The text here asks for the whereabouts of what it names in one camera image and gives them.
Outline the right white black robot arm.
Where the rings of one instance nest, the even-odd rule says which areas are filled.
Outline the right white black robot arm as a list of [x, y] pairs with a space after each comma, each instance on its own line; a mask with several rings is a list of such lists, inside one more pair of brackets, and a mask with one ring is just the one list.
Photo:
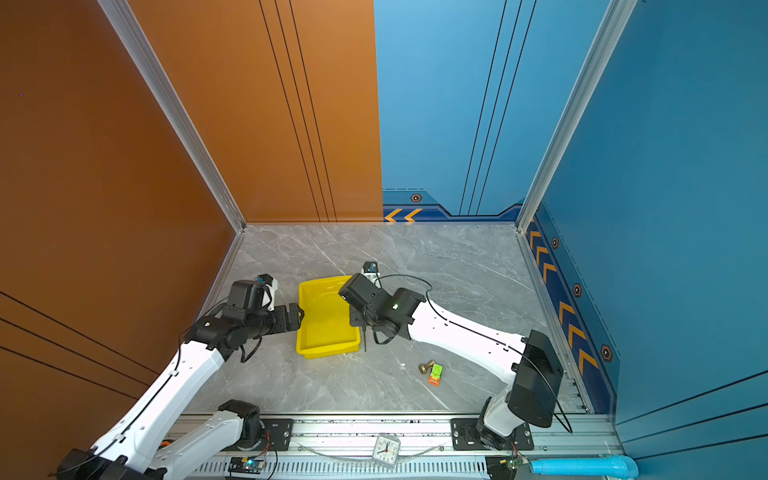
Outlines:
[[502, 450], [524, 424], [549, 428], [558, 420], [572, 431], [559, 402], [564, 368], [550, 338], [532, 330], [513, 334], [481, 325], [435, 303], [430, 295], [399, 288], [388, 293], [379, 280], [356, 273], [339, 290], [354, 321], [375, 335], [378, 345], [397, 337], [430, 344], [471, 361], [502, 382], [501, 393], [488, 398], [476, 430], [486, 447]]

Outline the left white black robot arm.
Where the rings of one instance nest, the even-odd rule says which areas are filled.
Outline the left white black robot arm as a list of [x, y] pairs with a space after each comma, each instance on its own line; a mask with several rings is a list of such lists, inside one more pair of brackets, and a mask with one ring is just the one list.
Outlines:
[[175, 357], [131, 409], [89, 449], [71, 450], [56, 479], [184, 479], [226, 447], [258, 447], [267, 435], [257, 406], [229, 400], [201, 426], [162, 444], [176, 420], [207, 380], [234, 354], [252, 355], [248, 341], [296, 331], [304, 312], [296, 303], [276, 303], [270, 275], [236, 281], [229, 296], [180, 336]]

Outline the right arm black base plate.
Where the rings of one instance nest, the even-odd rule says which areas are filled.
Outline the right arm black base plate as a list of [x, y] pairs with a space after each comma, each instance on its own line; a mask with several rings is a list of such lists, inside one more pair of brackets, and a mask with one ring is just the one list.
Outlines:
[[453, 418], [450, 420], [453, 449], [456, 451], [533, 451], [533, 434], [528, 423], [523, 423], [506, 437], [478, 427], [478, 418]]

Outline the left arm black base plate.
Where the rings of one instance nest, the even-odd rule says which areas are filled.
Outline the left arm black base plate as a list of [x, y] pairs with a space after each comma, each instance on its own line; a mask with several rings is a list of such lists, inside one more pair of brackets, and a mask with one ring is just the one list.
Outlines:
[[294, 420], [292, 418], [261, 418], [257, 435], [250, 435], [239, 440], [235, 448], [240, 451], [277, 450], [284, 452], [289, 449]]

